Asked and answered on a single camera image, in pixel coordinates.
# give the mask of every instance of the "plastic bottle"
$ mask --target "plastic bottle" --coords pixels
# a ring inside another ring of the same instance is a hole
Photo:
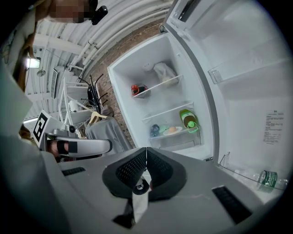
[[[278,174],[273,171],[263,170],[260,174],[251,170],[245,170],[242,172],[236,170],[235,172],[246,178],[259,182],[256,189],[264,192],[271,192],[273,188],[285,190],[289,182],[286,179],[278,179]]]

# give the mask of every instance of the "plate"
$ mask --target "plate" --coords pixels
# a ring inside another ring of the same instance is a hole
[[[167,124],[159,125],[159,127],[160,127],[160,131],[159,131],[160,133],[163,133],[169,129],[169,125],[167,125]]]
[[[179,133],[179,132],[182,131],[182,127],[176,127],[176,129],[177,130],[175,132],[172,132],[172,133],[170,133],[169,129],[167,129],[165,132],[163,132],[163,135],[164,136],[170,136],[170,135],[174,135],[174,134]]]

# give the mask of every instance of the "ceiling light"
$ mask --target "ceiling light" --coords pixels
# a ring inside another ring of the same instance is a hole
[[[29,120],[26,120],[26,121],[23,122],[23,123],[35,122],[35,121],[37,121],[37,120],[38,120],[38,118],[29,119]]]
[[[27,68],[39,68],[41,63],[41,58],[27,58]]]

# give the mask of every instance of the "refrigerator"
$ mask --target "refrigerator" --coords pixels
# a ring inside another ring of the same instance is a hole
[[[290,176],[293,71],[269,14],[252,0],[175,0],[160,31],[108,67],[136,147],[211,160],[264,203],[278,197],[285,187],[260,189],[259,174]],[[175,84],[158,78],[153,67],[162,62]],[[148,88],[140,97],[131,93],[136,84]],[[198,131],[184,127],[184,109]],[[155,124],[182,129],[151,137]]]

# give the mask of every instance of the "brick wall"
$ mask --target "brick wall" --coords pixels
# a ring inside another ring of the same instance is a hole
[[[133,140],[130,136],[130,133],[127,129],[123,116],[121,114],[121,110],[119,109],[111,81],[108,75],[107,67],[111,65],[116,59],[118,59],[125,52],[136,46],[137,44],[145,41],[146,39],[156,35],[159,33],[159,26],[163,22],[163,19],[154,21],[149,23],[135,31],[133,31],[128,36],[124,37],[121,41],[116,43],[107,53],[105,53],[101,59],[95,64],[95,66],[91,69],[90,73],[92,75],[92,79],[96,81],[96,79],[101,75],[104,76],[98,81],[98,90],[99,94],[102,96],[105,93],[108,93],[105,97],[102,98],[102,102],[108,100],[105,104],[111,106],[115,113],[115,118],[119,123],[121,129],[124,134],[128,138],[129,142],[133,147],[135,147]]]

